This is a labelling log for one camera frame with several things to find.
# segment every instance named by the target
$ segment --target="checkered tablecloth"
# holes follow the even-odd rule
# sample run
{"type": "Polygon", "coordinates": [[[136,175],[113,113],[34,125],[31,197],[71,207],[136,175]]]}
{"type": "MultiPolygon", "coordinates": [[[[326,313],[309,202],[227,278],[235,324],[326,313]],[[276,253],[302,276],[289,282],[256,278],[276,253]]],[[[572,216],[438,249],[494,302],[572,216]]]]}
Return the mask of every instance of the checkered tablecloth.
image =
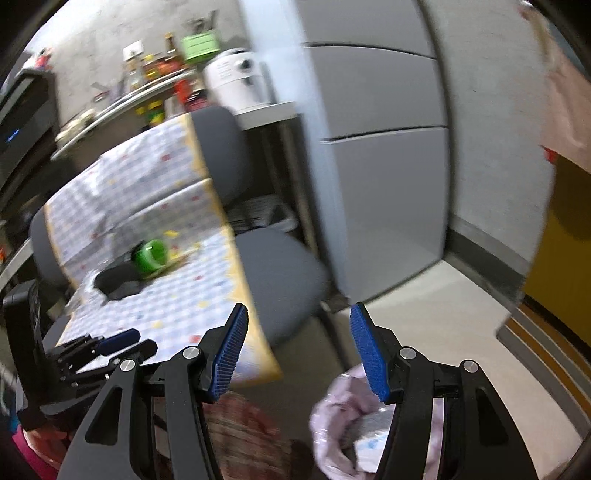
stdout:
{"type": "MultiPolygon", "coordinates": [[[[249,311],[249,330],[234,381],[280,375],[190,116],[102,155],[49,200],[46,218],[56,258],[78,286],[60,343],[86,333],[107,337],[136,328],[142,339],[158,345],[148,362],[165,361],[223,325],[241,301],[249,311]],[[94,277],[107,262],[152,238],[164,240],[178,264],[138,295],[107,301],[94,288],[94,277]]],[[[99,357],[82,370],[107,362],[99,357]]]]}

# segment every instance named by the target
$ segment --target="black device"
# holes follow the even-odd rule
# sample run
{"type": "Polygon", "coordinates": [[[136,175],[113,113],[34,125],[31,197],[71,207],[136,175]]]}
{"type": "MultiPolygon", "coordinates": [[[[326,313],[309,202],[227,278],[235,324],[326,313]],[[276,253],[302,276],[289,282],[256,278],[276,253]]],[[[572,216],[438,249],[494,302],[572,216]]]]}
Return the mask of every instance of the black device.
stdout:
{"type": "Polygon", "coordinates": [[[139,332],[128,329],[109,338],[84,335],[45,351],[38,292],[37,280],[30,280],[14,287],[2,304],[8,342],[24,392],[17,416],[25,430],[50,421],[68,432],[78,426],[122,357],[141,364],[156,354],[157,346],[153,340],[138,343],[139,332]],[[111,358],[106,367],[77,373],[97,356],[112,355],[131,345],[111,358]]]}
{"type": "Polygon", "coordinates": [[[444,398],[438,480],[537,480],[517,426],[475,361],[429,361],[375,326],[362,303],[351,308],[350,328],[372,391],[397,403],[376,480],[423,478],[434,397],[444,398]]]}
{"type": "Polygon", "coordinates": [[[76,175],[71,159],[50,161],[59,132],[55,75],[20,71],[0,98],[0,212],[14,248],[22,243],[18,230],[27,237],[21,209],[36,197],[49,198],[76,175]]]}
{"type": "Polygon", "coordinates": [[[134,262],[141,245],[115,258],[95,277],[95,287],[109,300],[121,300],[142,291],[143,278],[134,262]]]}
{"type": "Polygon", "coordinates": [[[167,362],[124,359],[78,427],[58,480],[156,480],[153,397],[165,398],[174,478],[223,480],[202,404],[228,389],[247,330],[248,311],[238,303],[224,326],[167,362]]]}

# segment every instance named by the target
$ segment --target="white cabinet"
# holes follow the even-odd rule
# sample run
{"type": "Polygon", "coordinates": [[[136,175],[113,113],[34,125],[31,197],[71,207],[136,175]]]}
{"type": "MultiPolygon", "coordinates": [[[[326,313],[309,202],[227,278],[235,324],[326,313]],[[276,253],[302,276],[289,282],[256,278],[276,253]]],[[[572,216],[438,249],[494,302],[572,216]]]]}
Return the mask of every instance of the white cabinet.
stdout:
{"type": "Polygon", "coordinates": [[[239,0],[277,99],[300,114],[333,279],[367,300],[439,260],[449,149],[415,0],[239,0]]]}
{"type": "Polygon", "coordinates": [[[445,125],[435,60],[378,48],[306,50],[326,113],[322,138],[445,125]]]}
{"type": "Polygon", "coordinates": [[[414,0],[295,0],[306,41],[391,48],[433,57],[414,0]]]}
{"type": "Polygon", "coordinates": [[[447,129],[323,142],[335,163],[344,215],[345,280],[366,300],[441,258],[447,216],[447,129]]]}

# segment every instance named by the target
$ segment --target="green cup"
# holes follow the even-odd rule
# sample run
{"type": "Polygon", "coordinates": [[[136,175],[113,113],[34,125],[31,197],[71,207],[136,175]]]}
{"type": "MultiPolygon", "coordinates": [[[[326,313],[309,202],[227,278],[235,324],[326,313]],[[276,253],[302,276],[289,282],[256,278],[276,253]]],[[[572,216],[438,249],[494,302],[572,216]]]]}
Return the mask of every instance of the green cup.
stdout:
{"type": "Polygon", "coordinates": [[[134,263],[143,277],[162,270],[168,262],[168,249],[159,239],[144,243],[135,253],[134,263]]]}

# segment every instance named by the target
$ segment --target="gray office chair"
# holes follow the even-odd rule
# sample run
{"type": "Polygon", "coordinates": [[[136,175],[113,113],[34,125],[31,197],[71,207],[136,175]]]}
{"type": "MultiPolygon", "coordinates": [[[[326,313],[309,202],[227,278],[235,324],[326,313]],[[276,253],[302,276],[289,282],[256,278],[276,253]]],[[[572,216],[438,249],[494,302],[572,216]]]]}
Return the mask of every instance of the gray office chair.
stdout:
{"type": "MultiPolygon", "coordinates": [[[[253,167],[236,119],[218,106],[198,110],[191,116],[220,200],[225,206],[240,200],[251,184],[253,167]]],[[[51,249],[44,209],[31,222],[30,238],[40,275],[55,286],[68,285],[51,249]]],[[[329,292],[329,276],[324,265],[301,243],[272,228],[238,235],[236,246],[271,347],[288,340],[308,318],[315,316],[324,327],[343,369],[350,368],[335,325],[320,305],[329,292]]],[[[55,330],[59,333],[63,329],[59,324],[64,322],[56,322],[55,330]]]]}

